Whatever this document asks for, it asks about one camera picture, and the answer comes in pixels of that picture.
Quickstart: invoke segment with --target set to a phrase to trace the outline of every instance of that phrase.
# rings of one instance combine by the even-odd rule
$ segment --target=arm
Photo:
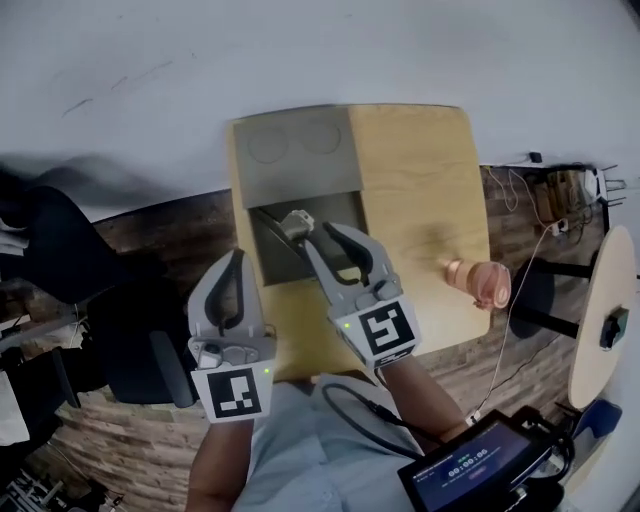
[[[252,420],[209,427],[191,466],[185,512],[233,508],[247,481],[252,434]]]
[[[382,367],[382,374],[404,421],[443,441],[466,430],[458,404],[413,356]],[[415,439],[425,453],[433,450],[433,443],[419,437]]]

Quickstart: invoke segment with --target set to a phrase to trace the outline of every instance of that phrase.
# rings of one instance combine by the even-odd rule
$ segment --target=gray box
[[[291,210],[305,210],[315,219],[315,229],[309,236],[336,270],[353,267],[342,248],[323,229],[323,222],[338,222],[367,231],[360,193],[334,194],[300,201],[278,203],[260,208],[270,217],[282,221]],[[256,215],[249,210],[253,238],[266,286],[315,278],[309,264],[285,245]]]
[[[243,206],[362,190],[347,107],[310,107],[234,126]]]

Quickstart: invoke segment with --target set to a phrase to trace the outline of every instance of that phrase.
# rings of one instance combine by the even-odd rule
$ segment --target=timer display
[[[496,422],[466,444],[413,477],[430,512],[445,507],[504,469],[529,441]]]
[[[458,464],[460,464],[460,466],[458,466],[457,468],[453,468],[451,471],[449,471],[449,476],[453,478],[454,476],[459,474],[460,471],[464,471],[465,469],[470,468],[474,464],[480,462],[485,455],[489,455],[489,451],[486,449],[483,449],[483,450],[480,450],[478,453],[476,453],[475,456],[473,457],[471,457],[470,455],[466,455],[465,457],[462,457],[458,461]]]

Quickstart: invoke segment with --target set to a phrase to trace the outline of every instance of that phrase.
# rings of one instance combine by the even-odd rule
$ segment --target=wooden table
[[[442,263],[489,259],[476,149],[466,114],[451,107],[349,107],[369,234],[387,249],[413,301],[423,342],[416,354],[450,347],[489,329],[489,314],[450,288]],[[278,337],[280,380],[360,368],[326,319],[315,280],[264,286],[249,214],[242,203],[233,123],[227,130],[238,245],[256,272],[263,313]]]
[[[602,324],[618,307],[631,311],[635,293],[633,241],[626,228],[615,226],[600,247],[576,338],[569,379],[569,401],[575,408],[589,405],[609,382],[629,332],[611,350],[604,351],[600,348]]]

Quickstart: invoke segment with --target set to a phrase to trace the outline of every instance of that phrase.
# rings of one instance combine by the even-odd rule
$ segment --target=chair backrest
[[[66,304],[135,278],[62,192],[36,187],[23,195],[29,238],[23,257],[0,255],[3,279],[21,277]]]
[[[585,429],[590,428],[596,439],[608,436],[616,429],[622,409],[602,398],[594,401],[580,416],[573,437],[578,437]]]
[[[193,405],[189,325],[171,281],[141,279],[108,290],[89,302],[87,317],[100,365],[118,401]]]

